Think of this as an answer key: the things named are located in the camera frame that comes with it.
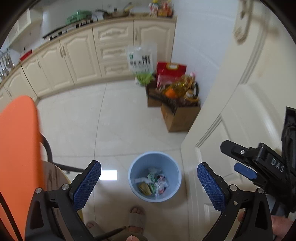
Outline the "person's right hand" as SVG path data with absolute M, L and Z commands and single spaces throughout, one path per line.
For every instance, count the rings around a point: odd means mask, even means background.
M 266 208 L 247 208 L 238 220 L 240 225 L 234 240 L 295 240 L 295 222 L 271 216 Z

